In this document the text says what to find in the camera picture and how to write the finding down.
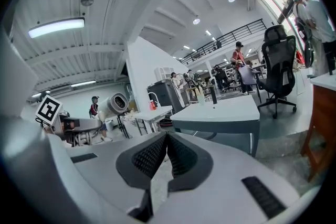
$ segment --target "metal railing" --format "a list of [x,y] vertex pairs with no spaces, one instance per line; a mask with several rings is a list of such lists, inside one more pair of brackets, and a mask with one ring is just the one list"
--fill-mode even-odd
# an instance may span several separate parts
[[183,63],[184,65],[187,65],[234,41],[239,41],[240,39],[244,37],[250,36],[252,34],[255,34],[263,30],[266,30],[266,26],[264,22],[262,21],[262,19],[256,20],[252,23],[239,27],[225,35],[218,37],[215,41],[211,41],[205,44],[203,47],[198,48],[195,52],[192,52],[191,54],[184,57],[182,60],[180,60],[180,62]]

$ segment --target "black office chair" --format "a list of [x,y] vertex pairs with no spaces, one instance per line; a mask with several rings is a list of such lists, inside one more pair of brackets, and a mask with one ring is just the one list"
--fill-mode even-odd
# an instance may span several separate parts
[[273,96],[266,103],[259,105],[258,109],[275,104],[274,119],[278,116],[278,103],[293,105],[293,112],[296,112],[296,104],[284,100],[295,85],[295,36],[287,36],[283,25],[272,26],[265,31],[265,43],[261,49],[266,61],[267,79],[258,79],[258,86],[273,93]]

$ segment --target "white table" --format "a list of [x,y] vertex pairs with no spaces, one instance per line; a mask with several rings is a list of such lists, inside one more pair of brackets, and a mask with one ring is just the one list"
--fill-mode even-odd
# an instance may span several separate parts
[[217,104],[191,104],[170,117],[177,132],[181,129],[213,133],[250,134],[251,155],[259,141],[260,114],[250,95],[219,100]]
[[160,108],[156,108],[156,110],[137,113],[134,115],[134,118],[147,122],[149,126],[153,126],[154,132],[157,132],[158,128],[155,126],[155,123],[164,119],[164,117],[170,113],[172,109],[173,107],[171,105],[162,106]]
[[310,83],[316,86],[327,88],[332,91],[336,91],[336,70],[332,72],[332,75],[329,73],[318,76],[310,80]]

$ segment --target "wooden cabinet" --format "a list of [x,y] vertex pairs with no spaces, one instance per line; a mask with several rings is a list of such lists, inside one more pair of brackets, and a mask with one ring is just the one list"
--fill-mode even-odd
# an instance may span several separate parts
[[[326,146],[323,150],[314,152],[309,147],[313,132],[322,135]],[[313,112],[307,137],[301,151],[307,155],[311,165],[308,181],[314,175],[327,168],[336,151],[336,91],[328,88],[313,86]]]

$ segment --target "cap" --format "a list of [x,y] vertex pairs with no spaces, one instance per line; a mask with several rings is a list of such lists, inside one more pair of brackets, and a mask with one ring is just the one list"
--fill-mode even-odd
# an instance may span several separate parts
[[243,45],[243,44],[241,44],[241,42],[240,42],[240,41],[237,41],[237,42],[236,42],[236,47],[243,48],[243,46],[244,46],[244,45]]

